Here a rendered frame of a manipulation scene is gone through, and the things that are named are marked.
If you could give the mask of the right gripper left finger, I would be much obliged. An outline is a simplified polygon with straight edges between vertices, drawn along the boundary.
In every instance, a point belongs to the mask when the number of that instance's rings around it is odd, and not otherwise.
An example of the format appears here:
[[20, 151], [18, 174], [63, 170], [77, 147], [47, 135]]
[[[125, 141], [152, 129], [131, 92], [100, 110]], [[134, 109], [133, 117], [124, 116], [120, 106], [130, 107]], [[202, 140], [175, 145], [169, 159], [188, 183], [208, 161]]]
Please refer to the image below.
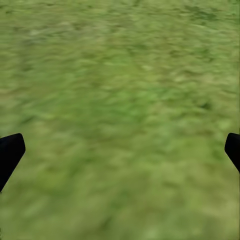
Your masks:
[[0, 138], [0, 192], [26, 150], [21, 133]]

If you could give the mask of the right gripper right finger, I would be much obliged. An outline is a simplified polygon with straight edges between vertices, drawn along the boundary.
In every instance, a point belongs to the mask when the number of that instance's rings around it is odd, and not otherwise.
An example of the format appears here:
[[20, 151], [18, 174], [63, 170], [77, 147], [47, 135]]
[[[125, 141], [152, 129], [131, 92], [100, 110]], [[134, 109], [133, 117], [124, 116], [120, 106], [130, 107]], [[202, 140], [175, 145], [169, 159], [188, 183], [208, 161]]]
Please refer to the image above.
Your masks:
[[229, 133], [224, 150], [240, 172], [240, 134]]

